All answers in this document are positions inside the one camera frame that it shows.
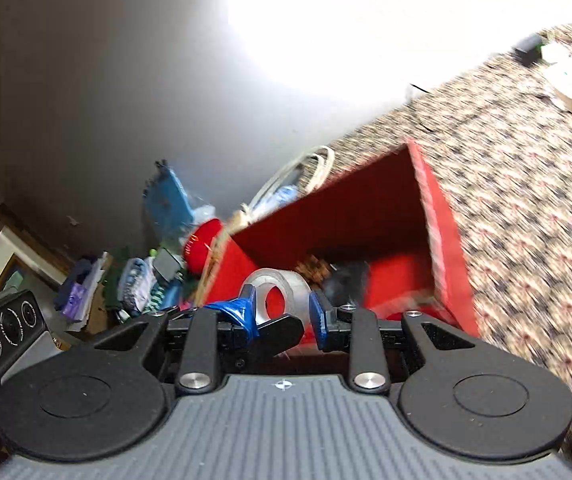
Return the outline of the grey duct tape roll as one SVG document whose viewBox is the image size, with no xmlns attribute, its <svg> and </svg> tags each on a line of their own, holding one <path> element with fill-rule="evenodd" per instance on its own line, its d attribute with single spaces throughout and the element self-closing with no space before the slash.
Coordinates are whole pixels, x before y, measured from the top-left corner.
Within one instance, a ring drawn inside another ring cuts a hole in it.
<svg viewBox="0 0 572 480">
<path fill-rule="evenodd" d="M 269 322 L 283 314 L 299 318 L 304 326 L 310 324 L 307 281 L 295 271 L 262 268 L 250 274 L 241 290 L 254 288 L 257 297 L 255 320 L 258 324 Z"/>
</svg>

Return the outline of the red cardboard box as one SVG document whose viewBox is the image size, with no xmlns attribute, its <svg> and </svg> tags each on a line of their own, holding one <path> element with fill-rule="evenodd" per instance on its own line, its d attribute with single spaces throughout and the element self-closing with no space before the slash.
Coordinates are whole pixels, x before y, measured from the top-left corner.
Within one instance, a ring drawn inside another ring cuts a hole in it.
<svg viewBox="0 0 572 480">
<path fill-rule="evenodd" d="M 224 238 L 199 301 L 234 298 L 252 272 L 311 257 L 367 262 L 364 304 L 379 318 L 397 321 L 407 298 L 426 295 L 436 300 L 429 314 L 479 334 L 458 226 L 412 140 Z"/>
</svg>

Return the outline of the brown pine cone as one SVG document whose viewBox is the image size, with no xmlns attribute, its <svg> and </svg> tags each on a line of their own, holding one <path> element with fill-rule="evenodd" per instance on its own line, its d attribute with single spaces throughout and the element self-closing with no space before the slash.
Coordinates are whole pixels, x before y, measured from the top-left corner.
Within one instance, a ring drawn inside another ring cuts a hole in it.
<svg viewBox="0 0 572 480">
<path fill-rule="evenodd" d="M 333 275 L 333 267 L 326 260 L 309 255 L 295 265 L 295 272 L 311 287 L 321 288 L 327 278 Z"/>
</svg>

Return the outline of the red plush cushion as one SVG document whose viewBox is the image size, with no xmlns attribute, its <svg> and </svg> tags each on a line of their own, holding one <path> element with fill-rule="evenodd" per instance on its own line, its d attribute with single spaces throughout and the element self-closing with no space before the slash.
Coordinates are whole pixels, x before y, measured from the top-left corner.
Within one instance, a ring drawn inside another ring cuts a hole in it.
<svg viewBox="0 0 572 480">
<path fill-rule="evenodd" d="M 205 269 L 214 240 L 223 228 L 223 222 L 212 218 L 202 222 L 187 238 L 183 249 L 183 259 L 187 272 L 198 276 Z"/>
</svg>

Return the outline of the grey phone case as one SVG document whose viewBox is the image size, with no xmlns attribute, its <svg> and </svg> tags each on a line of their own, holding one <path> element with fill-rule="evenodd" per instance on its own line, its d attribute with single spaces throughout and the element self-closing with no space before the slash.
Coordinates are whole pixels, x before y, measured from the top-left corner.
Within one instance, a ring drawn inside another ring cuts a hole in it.
<svg viewBox="0 0 572 480">
<path fill-rule="evenodd" d="M 181 276 L 183 263 L 181 257 L 175 255 L 174 252 L 169 252 L 167 248 L 160 248 L 152 260 L 152 267 L 159 278 L 165 282 L 172 282 Z"/>
</svg>

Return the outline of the pile of folded clothes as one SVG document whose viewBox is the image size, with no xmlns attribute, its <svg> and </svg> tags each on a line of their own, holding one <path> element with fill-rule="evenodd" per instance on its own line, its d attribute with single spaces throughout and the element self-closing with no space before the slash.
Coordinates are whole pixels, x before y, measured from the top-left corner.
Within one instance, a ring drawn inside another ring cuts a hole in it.
<svg viewBox="0 0 572 480">
<path fill-rule="evenodd" d="M 177 280 L 165 282 L 152 267 L 159 249 L 152 249 L 145 258 L 115 258 L 104 252 L 79 260 L 54 300 L 68 330 L 88 330 L 94 315 L 106 314 L 124 323 L 178 308 L 183 302 L 185 263 L 181 258 L 183 269 Z"/>
</svg>

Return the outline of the blue clipboard folder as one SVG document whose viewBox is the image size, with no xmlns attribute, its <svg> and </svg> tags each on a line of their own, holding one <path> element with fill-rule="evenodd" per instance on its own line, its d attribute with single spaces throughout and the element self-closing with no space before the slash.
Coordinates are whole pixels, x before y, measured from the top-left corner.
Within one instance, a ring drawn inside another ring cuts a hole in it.
<svg viewBox="0 0 572 480">
<path fill-rule="evenodd" d="M 165 159 L 156 160 L 156 174 L 143 192 L 144 209 L 158 240 L 180 236 L 195 220 L 188 194 Z"/>
</svg>

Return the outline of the floral patterned table cloth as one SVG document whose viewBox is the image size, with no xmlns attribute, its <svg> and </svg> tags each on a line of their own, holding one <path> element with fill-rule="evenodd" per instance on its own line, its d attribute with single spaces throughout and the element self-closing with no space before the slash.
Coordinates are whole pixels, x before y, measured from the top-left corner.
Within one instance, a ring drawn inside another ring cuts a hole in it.
<svg viewBox="0 0 572 480">
<path fill-rule="evenodd" d="M 333 173 L 414 139 L 453 209 L 481 336 L 572 388 L 572 114 L 544 71 L 501 53 L 411 89 L 333 142 Z"/>
</svg>

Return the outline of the black power adapter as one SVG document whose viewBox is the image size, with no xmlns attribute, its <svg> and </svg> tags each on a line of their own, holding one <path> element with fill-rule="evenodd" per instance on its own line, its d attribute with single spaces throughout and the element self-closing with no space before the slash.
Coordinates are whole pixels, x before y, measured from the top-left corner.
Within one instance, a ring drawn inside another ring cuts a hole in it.
<svg viewBox="0 0 572 480">
<path fill-rule="evenodd" d="M 542 59 L 542 47 L 546 38 L 540 34 L 533 34 L 521 40 L 512 49 L 514 59 L 524 67 L 530 67 Z"/>
</svg>

